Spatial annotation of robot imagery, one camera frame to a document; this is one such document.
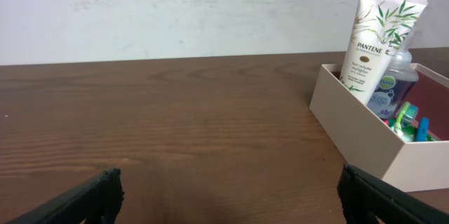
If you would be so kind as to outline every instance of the toiletries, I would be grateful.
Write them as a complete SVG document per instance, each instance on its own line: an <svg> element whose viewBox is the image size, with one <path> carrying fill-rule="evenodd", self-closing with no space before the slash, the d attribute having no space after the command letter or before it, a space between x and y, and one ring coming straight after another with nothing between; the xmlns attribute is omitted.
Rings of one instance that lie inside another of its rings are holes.
<svg viewBox="0 0 449 224"><path fill-rule="evenodd" d="M403 136L402 139L404 141L406 141L407 143L411 143L411 142L417 142L418 140L416 140L417 136L417 131L418 129L412 125L406 126L405 128L402 129L403 132ZM440 141L437 137L432 136L431 134L427 134L426 139L423 140L423 142L432 142L432 141Z"/></svg>
<svg viewBox="0 0 449 224"><path fill-rule="evenodd" d="M418 107L412 105L410 102L405 101L396 113L396 122L394 123L394 131L398 134L399 138L406 142L413 142L413 138L402 132L402 128L411 124L418 114Z"/></svg>
<svg viewBox="0 0 449 224"><path fill-rule="evenodd" d="M359 0L340 81L368 103L427 0Z"/></svg>
<svg viewBox="0 0 449 224"><path fill-rule="evenodd" d="M410 31L403 40L399 51L393 56L391 62L380 79L377 88L366 106L380 119L390 119L403 98L412 86L418 81L418 73L410 68L412 55L408 52L413 37Z"/></svg>
<svg viewBox="0 0 449 224"><path fill-rule="evenodd" d="M427 140L427 130L429 128L429 119L422 118L418 130L416 131L415 141L426 141Z"/></svg>

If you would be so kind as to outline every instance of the plastic bottle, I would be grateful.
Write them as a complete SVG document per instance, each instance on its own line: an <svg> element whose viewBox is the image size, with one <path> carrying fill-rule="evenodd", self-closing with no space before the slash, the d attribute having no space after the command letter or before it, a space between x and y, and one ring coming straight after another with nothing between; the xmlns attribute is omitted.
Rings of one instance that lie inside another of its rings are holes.
<svg viewBox="0 0 449 224"><path fill-rule="evenodd" d="M410 67L412 54L408 52L413 37L410 31L380 80L367 106L381 119L390 119L407 92L418 81L418 73Z"/></svg>

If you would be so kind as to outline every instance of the white wall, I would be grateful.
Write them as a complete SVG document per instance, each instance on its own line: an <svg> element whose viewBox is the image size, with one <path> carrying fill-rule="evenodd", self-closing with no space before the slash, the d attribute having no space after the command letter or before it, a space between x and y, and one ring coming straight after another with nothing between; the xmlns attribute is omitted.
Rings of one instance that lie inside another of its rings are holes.
<svg viewBox="0 0 449 224"><path fill-rule="evenodd" d="M344 51L358 0L0 0L0 65ZM449 46L428 0L414 47Z"/></svg>

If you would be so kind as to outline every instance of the wooden table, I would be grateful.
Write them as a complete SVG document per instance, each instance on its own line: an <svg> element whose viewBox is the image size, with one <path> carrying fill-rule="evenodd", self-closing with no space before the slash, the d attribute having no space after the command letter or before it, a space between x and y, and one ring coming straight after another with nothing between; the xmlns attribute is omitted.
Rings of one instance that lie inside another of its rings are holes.
<svg viewBox="0 0 449 224"><path fill-rule="evenodd" d="M449 76L447 54L413 51ZM118 223L344 223L344 159L308 108L343 57L0 67L0 222L119 167ZM449 211L449 190L413 195Z"/></svg>

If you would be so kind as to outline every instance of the white tube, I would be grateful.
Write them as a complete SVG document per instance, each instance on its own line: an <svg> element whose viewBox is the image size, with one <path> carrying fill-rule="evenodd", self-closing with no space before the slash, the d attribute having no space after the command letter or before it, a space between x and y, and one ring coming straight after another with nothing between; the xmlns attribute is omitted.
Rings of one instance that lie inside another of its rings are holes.
<svg viewBox="0 0 449 224"><path fill-rule="evenodd" d="M359 0L340 81L367 104L427 0Z"/></svg>

